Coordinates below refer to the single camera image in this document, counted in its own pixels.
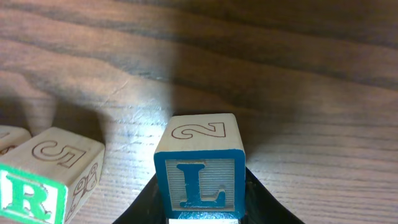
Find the green R block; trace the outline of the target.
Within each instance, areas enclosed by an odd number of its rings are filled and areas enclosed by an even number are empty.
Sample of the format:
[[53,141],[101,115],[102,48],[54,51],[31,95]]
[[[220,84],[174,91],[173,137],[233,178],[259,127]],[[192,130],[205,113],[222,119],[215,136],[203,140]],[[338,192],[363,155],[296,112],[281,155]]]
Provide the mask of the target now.
[[1,157],[1,216],[22,223],[71,221],[98,185],[102,142],[51,127]]

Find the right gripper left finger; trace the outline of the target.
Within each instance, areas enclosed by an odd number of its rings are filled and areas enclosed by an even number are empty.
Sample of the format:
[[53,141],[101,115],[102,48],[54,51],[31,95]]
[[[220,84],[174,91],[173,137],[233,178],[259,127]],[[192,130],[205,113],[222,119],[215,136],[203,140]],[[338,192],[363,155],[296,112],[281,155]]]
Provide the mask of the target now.
[[156,175],[113,224],[165,224],[164,206]]

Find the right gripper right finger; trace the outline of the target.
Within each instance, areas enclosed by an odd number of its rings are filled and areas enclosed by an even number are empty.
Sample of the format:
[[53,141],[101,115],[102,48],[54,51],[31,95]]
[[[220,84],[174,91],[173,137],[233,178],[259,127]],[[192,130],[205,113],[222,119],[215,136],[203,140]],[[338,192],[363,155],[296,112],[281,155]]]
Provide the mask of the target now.
[[246,213],[242,224],[304,224],[286,209],[246,168]]

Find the yellow O block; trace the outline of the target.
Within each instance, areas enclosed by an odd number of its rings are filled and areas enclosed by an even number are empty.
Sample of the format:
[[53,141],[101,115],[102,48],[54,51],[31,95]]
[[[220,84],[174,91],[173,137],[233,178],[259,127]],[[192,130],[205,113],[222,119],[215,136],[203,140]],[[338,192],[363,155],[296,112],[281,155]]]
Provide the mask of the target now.
[[30,132],[24,128],[1,125],[1,156],[28,141],[31,137]]

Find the blue L block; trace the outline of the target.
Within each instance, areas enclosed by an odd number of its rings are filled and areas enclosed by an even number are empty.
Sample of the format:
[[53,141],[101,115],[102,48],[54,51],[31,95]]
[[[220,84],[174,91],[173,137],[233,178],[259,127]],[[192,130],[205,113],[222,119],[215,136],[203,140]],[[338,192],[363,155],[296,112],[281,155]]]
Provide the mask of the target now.
[[154,165],[167,218],[244,216],[246,153],[234,114],[171,117]]

